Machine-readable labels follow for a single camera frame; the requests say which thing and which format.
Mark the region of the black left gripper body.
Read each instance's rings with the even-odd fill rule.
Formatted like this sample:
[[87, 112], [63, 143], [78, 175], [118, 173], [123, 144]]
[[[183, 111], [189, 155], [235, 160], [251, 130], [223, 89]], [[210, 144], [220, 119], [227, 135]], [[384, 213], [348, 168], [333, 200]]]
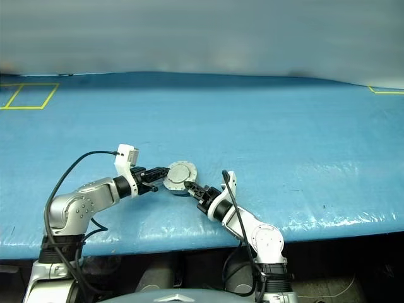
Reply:
[[138, 193], [157, 192], [158, 187], [153, 184], [157, 178], [158, 168], [146, 169], [145, 167], [131, 167], [130, 172], [135, 180]]

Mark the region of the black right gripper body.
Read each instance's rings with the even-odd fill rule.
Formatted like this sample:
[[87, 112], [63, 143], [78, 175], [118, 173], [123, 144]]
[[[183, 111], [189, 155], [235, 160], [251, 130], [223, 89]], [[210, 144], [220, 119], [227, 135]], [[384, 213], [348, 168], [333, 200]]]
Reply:
[[197, 206], [197, 208], [200, 211], [202, 211], [205, 215], [208, 214], [209, 207], [212, 204], [213, 200], [217, 198], [220, 194], [222, 194], [222, 192], [215, 187], [209, 187], [209, 186], [207, 187], [208, 189], [206, 190], [204, 195], [205, 201], [203, 203], [199, 203], [199, 205]]

